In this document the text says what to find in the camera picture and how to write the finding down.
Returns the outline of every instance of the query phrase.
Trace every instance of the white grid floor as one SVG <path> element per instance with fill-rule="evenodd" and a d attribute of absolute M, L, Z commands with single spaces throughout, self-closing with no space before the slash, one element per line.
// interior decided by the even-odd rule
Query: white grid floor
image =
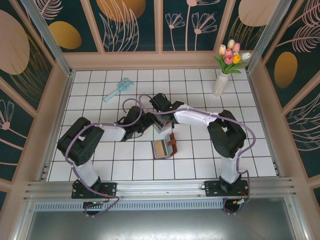
<path fill-rule="evenodd" d="M 221 98 L 214 99 L 212 89 L 219 69 L 155 69 L 77 71 L 68 104 L 63 117 L 59 137 L 81 116 L 93 123 L 114 123 L 126 116 L 122 103 L 128 98 L 137 99 L 140 94 L 166 94 L 172 103 L 181 101 L 191 107 L 220 113 L 229 110 L 235 118 L 255 133 L 254 147 L 243 154 L 240 170 L 249 170 L 251 177 L 276 176 L 274 161 L 268 149 L 266 137 L 246 73 L 233 74 Z M 121 79 L 128 78 L 134 86 L 120 92 L 108 102 L 103 96 L 117 88 Z M 150 106 L 147 97 L 142 98 Z M 135 105 L 125 104 L 126 109 Z M 153 127 L 142 137 L 127 142 L 98 144 L 93 155 L 93 167 L 103 181 L 121 180 L 178 180 L 217 178 L 221 174 L 221 157 L 215 151 L 209 133 L 185 124 L 173 129 L 178 153 L 170 159 L 153 160 L 151 141 L 164 139 L 170 130 L 158 134 Z M 249 145 L 252 136 L 244 147 Z M 71 167 L 59 150 L 55 150 L 47 181 L 75 181 Z"/>

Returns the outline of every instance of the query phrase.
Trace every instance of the tulip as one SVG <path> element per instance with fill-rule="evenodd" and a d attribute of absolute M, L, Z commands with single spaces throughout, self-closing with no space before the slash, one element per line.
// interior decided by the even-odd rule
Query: tulip
<path fill-rule="evenodd" d="M 232 49 L 235 45 L 235 40 L 233 39 L 230 39 L 229 42 L 228 42 L 228 49 Z"/>
<path fill-rule="evenodd" d="M 251 57 L 250 52 L 245 52 L 245 53 L 243 53 L 243 54 L 241 55 L 241 59 L 242 59 L 243 61 L 248 60 L 250 57 Z"/>
<path fill-rule="evenodd" d="M 232 52 L 239 52 L 240 51 L 240 43 L 235 43 L 232 47 Z"/>
<path fill-rule="evenodd" d="M 219 54 L 224 55 L 226 53 L 226 46 L 225 45 L 220 45 L 219 47 Z"/>
<path fill-rule="evenodd" d="M 230 48 L 228 48 L 226 51 L 225 51 L 225 56 L 232 56 L 232 51 Z"/>
<path fill-rule="evenodd" d="M 232 55 L 226 56 L 224 59 L 224 63 L 227 65 L 230 65 L 230 64 L 232 64 L 232 60 L 233 60 Z"/>
<path fill-rule="evenodd" d="M 235 55 L 234 57 L 233 57 L 233 63 L 234 64 L 237 64 L 237 63 L 239 63 L 240 62 L 240 60 L 241 60 L 241 56 L 240 55 Z"/>

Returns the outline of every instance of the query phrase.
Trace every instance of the brush handle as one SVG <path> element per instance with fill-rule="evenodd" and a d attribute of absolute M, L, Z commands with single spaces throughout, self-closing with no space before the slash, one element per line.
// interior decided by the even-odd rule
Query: brush handle
<path fill-rule="evenodd" d="M 103 101 L 108 102 L 110 99 L 112 99 L 118 92 L 120 92 L 119 89 L 114 90 L 112 93 L 110 93 L 108 96 L 106 96 Z"/>

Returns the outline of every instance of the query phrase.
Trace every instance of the flower vase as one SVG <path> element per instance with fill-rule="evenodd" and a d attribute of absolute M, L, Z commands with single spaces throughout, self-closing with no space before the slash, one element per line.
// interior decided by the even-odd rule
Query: flower vase
<path fill-rule="evenodd" d="M 224 93 L 229 76 L 230 76 L 230 73 L 224 74 L 221 72 L 219 74 L 219 76 L 217 77 L 217 79 L 215 81 L 213 92 L 212 92 L 215 97 L 220 97 L 221 94 Z"/>

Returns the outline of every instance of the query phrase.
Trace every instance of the blue toy brush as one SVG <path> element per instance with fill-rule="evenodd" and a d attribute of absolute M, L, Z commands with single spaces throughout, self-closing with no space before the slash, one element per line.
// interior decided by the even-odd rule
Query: blue toy brush
<path fill-rule="evenodd" d="M 103 101 L 108 102 L 111 98 L 113 98 L 118 92 L 126 90 L 128 87 L 133 85 L 134 83 L 131 82 L 128 78 L 124 78 L 121 82 L 118 83 L 118 89 L 114 90 L 108 96 L 106 96 Z"/>

